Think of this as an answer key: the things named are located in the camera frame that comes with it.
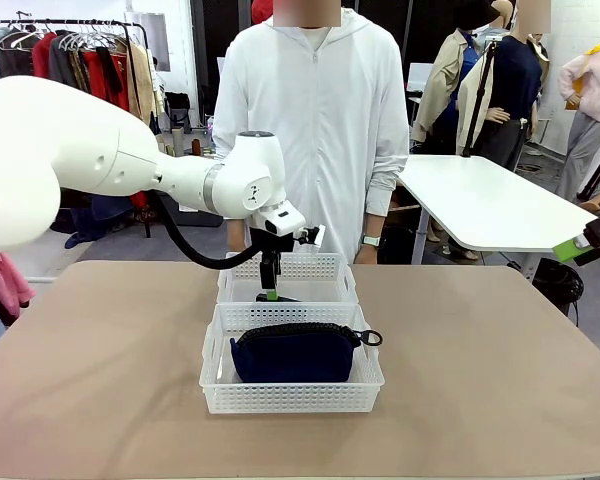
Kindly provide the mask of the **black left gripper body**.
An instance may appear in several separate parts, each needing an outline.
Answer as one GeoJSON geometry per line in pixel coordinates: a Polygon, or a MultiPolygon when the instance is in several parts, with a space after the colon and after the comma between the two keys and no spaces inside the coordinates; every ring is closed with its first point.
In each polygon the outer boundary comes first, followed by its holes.
{"type": "Polygon", "coordinates": [[[294,249],[294,237],[292,233],[277,236],[260,229],[252,229],[252,245],[261,253],[266,251],[286,253],[294,249]]]}

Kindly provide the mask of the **navy blue zipper pouch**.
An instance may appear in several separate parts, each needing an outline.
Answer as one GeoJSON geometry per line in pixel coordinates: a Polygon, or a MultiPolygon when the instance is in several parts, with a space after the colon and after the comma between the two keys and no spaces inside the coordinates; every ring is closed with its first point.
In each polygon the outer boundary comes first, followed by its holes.
{"type": "Polygon", "coordinates": [[[378,347],[374,330],[335,323],[285,323],[254,328],[230,340],[231,356],[244,383],[344,383],[354,351],[378,347]]]}

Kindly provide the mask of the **person's left forearm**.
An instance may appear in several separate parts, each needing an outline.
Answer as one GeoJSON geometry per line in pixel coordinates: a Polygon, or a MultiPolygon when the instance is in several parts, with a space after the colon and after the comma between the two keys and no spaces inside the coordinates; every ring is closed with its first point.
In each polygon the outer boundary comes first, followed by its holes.
{"type": "Polygon", "coordinates": [[[378,156],[374,160],[366,193],[364,226],[366,237],[381,236],[391,196],[405,168],[408,156],[409,150],[403,149],[391,155],[378,156]]]}

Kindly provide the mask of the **person's right hand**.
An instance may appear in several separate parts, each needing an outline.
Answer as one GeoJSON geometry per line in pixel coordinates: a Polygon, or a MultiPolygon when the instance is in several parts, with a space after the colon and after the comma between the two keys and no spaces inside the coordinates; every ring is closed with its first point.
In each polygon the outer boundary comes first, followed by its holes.
{"type": "Polygon", "coordinates": [[[242,252],[246,249],[245,222],[243,220],[227,221],[227,240],[231,252],[242,252]]]}

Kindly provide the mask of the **white perforated plastic basket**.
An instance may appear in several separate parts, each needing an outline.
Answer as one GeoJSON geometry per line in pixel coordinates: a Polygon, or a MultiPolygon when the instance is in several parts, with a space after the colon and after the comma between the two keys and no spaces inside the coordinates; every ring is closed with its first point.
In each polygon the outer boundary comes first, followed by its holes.
{"type": "MultiPolygon", "coordinates": [[[[256,302],[261,287],[258,254],[218,278],[217,303],[256,302]]],[[[346,260],[339,254],[283,253],[277,292],[297,302],[357,303],[355,279],[346,260]]]]}
{"type": "Polygon", "coordinates": [[[367,413],[385,380],[379,348],[363,344],[353,352],[349,378],[329,383],[254,383],[239,378],[231,342],[259,327],[309,323],[371,333],[362,309],[352,303],[220,303],[207,327],[199,385],[212,414],[367,413]]]}

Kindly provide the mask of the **grey storage bin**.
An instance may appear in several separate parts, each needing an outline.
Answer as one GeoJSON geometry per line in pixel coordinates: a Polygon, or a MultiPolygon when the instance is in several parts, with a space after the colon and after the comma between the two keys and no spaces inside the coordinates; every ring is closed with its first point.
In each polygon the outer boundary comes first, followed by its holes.
{"type": "Polygon", "coordinates": [[[166,195],[160,194],[159,198],[179,227],[218,228],[223,223],[221,216],[181,206],[166,195]]]}

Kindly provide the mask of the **black chair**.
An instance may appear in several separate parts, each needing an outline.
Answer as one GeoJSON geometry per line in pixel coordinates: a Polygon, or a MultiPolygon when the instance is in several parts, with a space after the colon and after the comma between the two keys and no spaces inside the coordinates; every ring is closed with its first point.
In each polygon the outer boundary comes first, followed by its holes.
{"type": "Polygon", "coordinates": [[[190,113],[190,99],[187,93],[165,93],[165,112],[169,120],[169,130],[182,129],[185,134],[192,131],[190,113]]]}

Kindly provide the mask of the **blue denim garment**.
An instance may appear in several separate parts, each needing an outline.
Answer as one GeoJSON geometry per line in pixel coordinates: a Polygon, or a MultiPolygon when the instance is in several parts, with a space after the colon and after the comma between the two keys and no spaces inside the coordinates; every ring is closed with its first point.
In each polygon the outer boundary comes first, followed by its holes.
{"type": "Polygon", "coordinates": [[[128,213],[133,209],[129,197],[91,195],[91,211],[95,221],[106,221],[128,213]]]}

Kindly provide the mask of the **dark navy garment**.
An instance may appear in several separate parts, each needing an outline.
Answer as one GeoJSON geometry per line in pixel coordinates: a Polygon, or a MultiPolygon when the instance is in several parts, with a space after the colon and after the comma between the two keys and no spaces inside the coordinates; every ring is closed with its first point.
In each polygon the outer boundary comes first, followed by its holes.
{"type": "Polygon", "coordinates": [[[92,242],[95,238],[95,220],[89,194],[62,189],[60,207],[50,230],[68,235],[65,249],[92,242]]]}

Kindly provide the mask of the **beige garment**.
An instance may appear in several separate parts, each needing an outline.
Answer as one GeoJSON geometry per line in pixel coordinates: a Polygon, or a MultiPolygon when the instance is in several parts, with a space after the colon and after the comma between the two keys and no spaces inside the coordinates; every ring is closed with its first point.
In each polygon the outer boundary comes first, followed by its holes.
{"type": "Polygon", "coordinates": [[[164,113],[164,102],[149,62],[149,52],[131,41],[127,47],[126,65],[129,112],[157,135],[160,134],[159,117],[164,113]]]}

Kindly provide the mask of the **mannequin in beige trench coat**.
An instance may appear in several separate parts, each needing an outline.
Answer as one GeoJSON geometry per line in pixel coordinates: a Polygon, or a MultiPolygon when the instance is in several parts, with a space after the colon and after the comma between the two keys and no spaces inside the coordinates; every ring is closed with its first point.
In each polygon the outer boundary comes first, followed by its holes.
{"type": "Polygon", "coordinates": [[[416,153],[455,152],[459,87],[479,58],[472,33],[495,16],[484,0],[460,0],[454,8],[454,31],[434,60],[413,124],[416,153]]]}

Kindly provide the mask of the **black scarf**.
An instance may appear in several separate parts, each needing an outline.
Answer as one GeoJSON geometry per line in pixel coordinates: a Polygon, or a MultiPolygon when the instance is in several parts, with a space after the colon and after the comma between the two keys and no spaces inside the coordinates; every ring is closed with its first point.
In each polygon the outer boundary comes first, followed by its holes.
{"type": "Polygon", "coordinates": [[[110,51],[105,47],[97,47],[96,53],[102,67],[104,83],[108,88],[107,100],[110,103],[116,103],[116,99],[123,88],[113,58],[110,51]]]}

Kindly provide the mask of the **long red dress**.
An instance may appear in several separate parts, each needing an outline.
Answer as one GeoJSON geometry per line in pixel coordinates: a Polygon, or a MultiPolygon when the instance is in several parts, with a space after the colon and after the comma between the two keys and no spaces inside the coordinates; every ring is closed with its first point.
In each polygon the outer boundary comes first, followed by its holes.
{"type": "Polygon", "coordinates": [[[127,55],[104,47],[82,53],[89,74],[91,94],[129,111],[127,55]]]}

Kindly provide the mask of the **pink garment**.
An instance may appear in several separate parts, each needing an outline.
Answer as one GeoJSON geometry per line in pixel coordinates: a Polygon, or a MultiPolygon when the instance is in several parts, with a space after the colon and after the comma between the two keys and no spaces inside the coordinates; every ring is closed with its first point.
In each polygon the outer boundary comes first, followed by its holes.
{"type": "Polygon", "coordinates": [[[15,323],[35,295],[16,265],[6,254],[0,253],[0,320],[5,327],[15,323]]]}

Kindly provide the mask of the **grey jacket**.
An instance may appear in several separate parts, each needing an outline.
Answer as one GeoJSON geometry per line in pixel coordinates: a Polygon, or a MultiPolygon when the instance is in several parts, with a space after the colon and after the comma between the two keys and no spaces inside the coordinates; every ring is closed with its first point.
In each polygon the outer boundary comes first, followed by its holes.
{"type": "Polygon", "coordinates": [[[49,78],[64,85],[77,88],[86,93],[90,92],[81,67],[74,68],[71,54],[60,48],[60,41],[68,34],[66,30],[56,32],[49,50],[49,78]]]}

